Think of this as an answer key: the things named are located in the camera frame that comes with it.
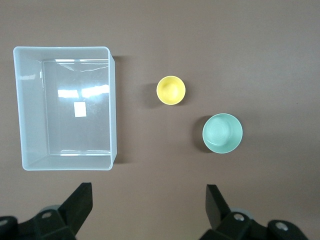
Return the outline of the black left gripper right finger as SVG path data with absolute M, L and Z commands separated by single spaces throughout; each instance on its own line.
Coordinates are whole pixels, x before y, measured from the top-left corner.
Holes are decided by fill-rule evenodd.
M 219 188 L 206 186 L 205 210 L 211 228 L 201 240 L 305 240 L 306 235 L 293 223 L 271 220 L 263 226 L 245 213 L 232 211 Z

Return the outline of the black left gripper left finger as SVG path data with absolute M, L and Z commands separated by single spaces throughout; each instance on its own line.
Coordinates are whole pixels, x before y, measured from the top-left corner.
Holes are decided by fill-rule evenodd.
M 47 206 L 25 222 L 18 223 L 15 216 L 2 216 L 0 238 L 2 240 L 75 240 L 92 208 L 92 184 L 83 182 L 61 205 Z

